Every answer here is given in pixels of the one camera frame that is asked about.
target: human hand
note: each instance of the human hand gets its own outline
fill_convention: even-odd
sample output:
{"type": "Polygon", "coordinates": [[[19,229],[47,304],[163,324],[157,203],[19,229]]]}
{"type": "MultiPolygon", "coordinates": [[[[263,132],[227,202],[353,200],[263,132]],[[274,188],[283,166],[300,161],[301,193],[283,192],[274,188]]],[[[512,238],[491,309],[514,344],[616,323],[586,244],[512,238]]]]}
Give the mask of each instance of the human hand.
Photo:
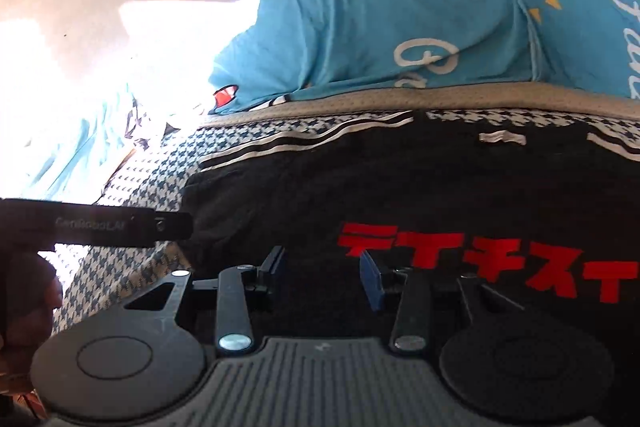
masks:
{"type": "Polygon", "coordinates": [[[33,390],[29,378],[31,360],[38,347],[51,336],[53,310],[60,306],[62,285],[53,277],[36,309],[9,319],[4,346],[0,349],[0,394],[25,394],[33,390]]]}

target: red cartoon mouth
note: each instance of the red cartoon mouth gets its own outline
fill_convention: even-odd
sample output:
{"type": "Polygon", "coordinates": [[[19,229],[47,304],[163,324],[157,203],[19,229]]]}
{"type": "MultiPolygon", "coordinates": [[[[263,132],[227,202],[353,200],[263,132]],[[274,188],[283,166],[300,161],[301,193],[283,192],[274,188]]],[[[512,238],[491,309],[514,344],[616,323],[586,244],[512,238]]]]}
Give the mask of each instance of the red cartoon mouth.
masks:
{"type": "Polygon", "coordinates": [[[238,86],[225,86],[217,90],[213,94],[213,98],[216,100],[216,107],[214,109],[223,107],[227,103],[236,98],[236,92],[238,92],[238,86]]]}

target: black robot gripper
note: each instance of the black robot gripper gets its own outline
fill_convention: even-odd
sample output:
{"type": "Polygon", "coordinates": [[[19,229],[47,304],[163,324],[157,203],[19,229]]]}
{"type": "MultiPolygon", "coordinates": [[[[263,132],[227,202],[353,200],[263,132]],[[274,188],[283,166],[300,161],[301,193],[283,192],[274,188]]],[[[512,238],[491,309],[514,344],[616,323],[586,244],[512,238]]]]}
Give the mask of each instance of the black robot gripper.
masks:
{"type": "Polygon", "coordinates": [[[435,282],[427,270],[392,269],[364,252],[360,279],[373,311],[396,313],[389,348],[430,359],[459,399],[484,415],[559,423],[587,416],[607,396],[614,365],[599,341],[473,274],[435,282]],[[443,307],[462,318],[454,330],[435,326],[443,307]]]}
{"type": "Polygon", "coordinates": [[[250,313],[277,309],[285,261],[276,247],[217,279],[175,271],[53,336],[31,369],[48,427],[602,427],[588,414],[610,386],[606,349],[479,279],[364,253],[371,307],[395,315],[388,346],[258,342],[250,313]],[[443,321],[450,309],[464,320],[443,321]],[[214,331],[198,340],[203,317],[214,331]]]}
{"type": "Polygon", "coordinates": [[[284,248],[275,247],[261,266],[227,268],[218,279],[174,271],[51,337],[34,356],[33,385],[47,410],[68,418],[130,421],[167,409],[207,368],[206,351],[185,329],[195,312],[217,309],[209,358],[251,352],[249,307],[270,308],[283,267],[284,248]]]}

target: blue houndstooth blanket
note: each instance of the blue houndstooth blanket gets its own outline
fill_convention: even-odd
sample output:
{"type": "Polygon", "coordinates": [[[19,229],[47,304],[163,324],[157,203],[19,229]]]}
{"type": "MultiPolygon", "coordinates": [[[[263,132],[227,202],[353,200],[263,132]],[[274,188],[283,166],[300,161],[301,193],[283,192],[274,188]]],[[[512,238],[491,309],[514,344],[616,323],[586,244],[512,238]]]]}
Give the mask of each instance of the blue houndstooth blanket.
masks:
{"type": "MultiPolygon", "coordinates": [[[[577,121],[589,123],[640,148],[640,123],[599,116],[524,109],[432,110],[432,120],[487,121],[536,126],[566,126],[577,121]]],[[[369,112],[375,118],[389,112],[369,112]]],[[[137,153],[114,176],[98,203],[148,206],[156,210],[178,210],[181,191],[198,169],[198,159],[238,144],[282,131],[322,133],[354,114],[317,118],[270,120],[224,128],[203,128],[193,134],[177,132],[166,136],[159,148],[137,153]]],[[[65,304],[56,313],[55,331],[68,328],[83,318],[132,295],[136,289],[163,277],[187,261],[177,248],[166,243],[155,248],[87,248],[58,245],[47,258],[58,270],[65,287],[65,304]]]]}

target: metal rivet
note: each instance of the metal rivet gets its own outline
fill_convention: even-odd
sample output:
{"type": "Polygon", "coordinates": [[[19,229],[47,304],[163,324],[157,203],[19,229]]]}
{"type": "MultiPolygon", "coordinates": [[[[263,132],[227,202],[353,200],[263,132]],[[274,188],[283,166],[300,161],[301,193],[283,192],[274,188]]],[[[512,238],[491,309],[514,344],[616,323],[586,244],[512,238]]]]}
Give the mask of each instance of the metal rivet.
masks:
{"type": "Polygon", "coordinates": [[[394,342],[394,346],[400,351],[420,351],[426,345],[427,341],[418,335],[403,335],[394,342]]]}
{"type": "Polygon", "coordinates": [[[218,345],[227,351],[242,351],[251,346],[253,341],[246,335],[241,333],[231,333],[225,335],[218,341],[218,345]]]}

